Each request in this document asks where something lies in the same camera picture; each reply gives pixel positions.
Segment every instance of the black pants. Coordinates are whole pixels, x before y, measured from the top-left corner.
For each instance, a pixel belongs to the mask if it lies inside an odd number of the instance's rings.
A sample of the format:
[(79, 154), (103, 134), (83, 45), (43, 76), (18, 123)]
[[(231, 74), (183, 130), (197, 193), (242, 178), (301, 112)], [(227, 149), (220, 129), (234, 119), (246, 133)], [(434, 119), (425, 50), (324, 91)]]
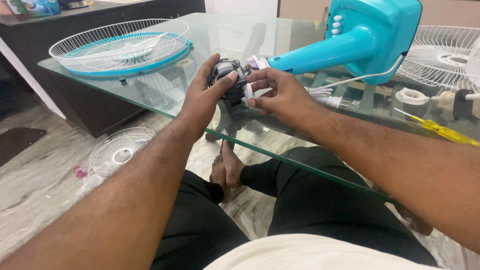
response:
[[(355, 172), (323, 147), (296, 147), (283, 155), (302, 157), (304, 162), (315, 164), (324, 172), (366, 186)], [(246, 166), (240, 180), (243, 185), (277, 198), (268, 235), (322, 235), (437, 266), (431, 254), (384, 202), (372, 195), (276, 159)], [(248, 242), (218, 205), (222, 199), (220, 185), (185, 171), (152, 269), (203, 269)]]

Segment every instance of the dark wooden cabinet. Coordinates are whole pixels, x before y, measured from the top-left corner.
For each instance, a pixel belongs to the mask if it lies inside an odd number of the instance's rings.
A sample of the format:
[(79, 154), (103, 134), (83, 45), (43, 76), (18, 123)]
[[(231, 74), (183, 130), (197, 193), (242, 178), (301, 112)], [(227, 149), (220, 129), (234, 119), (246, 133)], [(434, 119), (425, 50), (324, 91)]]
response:
[(45, 89), (68, 121), (93, 137), (115, 130), (143, 111), (141, 107), (50, 73), (37, 64), (49, 58), (57, 41), (93, 28), (121, 22), (205, 12), (203, 0), (151, 0), (117, 4), (94, 1), (90, 7), (25, 22), (0, 17), (0, 37)]

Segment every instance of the white wire fan guard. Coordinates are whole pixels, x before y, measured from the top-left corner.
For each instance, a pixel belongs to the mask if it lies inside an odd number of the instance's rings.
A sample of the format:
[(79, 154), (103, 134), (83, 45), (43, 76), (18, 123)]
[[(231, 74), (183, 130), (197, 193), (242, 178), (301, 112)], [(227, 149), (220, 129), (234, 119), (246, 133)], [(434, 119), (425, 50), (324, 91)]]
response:
[(127, 128), (112, 134), (99, 143), (90, 154), (89, 175), (97, 174), (102, 178), (108, 178), (145, 147), (155, 135), (155, 131), (144, 127)]
[(480, 29), (419, 26), (398, 71), (429, 86), (480, 93)]
[(153, 68), (156, 63), (161, 65), (165, 62), (162, 60), (186, 52), (191, 44), (187, 31), (188, 25), (178, 20), (131, 21), (68, 37), (55, 43), (49, 53), (78, 74), (133, 73)]

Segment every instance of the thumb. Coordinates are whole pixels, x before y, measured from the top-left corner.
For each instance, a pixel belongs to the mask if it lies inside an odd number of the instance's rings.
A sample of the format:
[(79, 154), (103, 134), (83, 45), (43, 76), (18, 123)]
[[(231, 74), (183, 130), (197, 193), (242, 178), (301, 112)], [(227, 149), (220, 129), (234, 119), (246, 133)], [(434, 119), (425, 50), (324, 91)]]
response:
[(230, 89), (232, 85), (237, 81), (238, 73), (236, 71), (230, 72), (227, 76), (223, 76), (220, 80), (218, 80), (210, 90), (215, 92), (218, 98), (220, 98), (225, 91)]
[(268, 97), (257, 97), (248, 100), (248, 105), (257, 109), (262, 109), (271, 112), (271, 99)]

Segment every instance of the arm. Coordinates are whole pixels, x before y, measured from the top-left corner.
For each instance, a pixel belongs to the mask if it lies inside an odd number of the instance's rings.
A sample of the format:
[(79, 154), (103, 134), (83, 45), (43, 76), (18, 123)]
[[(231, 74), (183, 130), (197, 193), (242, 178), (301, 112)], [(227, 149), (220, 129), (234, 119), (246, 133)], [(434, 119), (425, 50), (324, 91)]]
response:
[(248, 77), (250, 100), (337, 154), (428, 224), (480, 252), (480, 148), (434, 140), (327, 110), (291, 74)]
[(206, 89), (219, 58), (212, 56), (200, 68), (175, 120), (0, 268), (149, 269), (190, 150), (210, 123), (216, 102), (234, 83), (226, 76)]

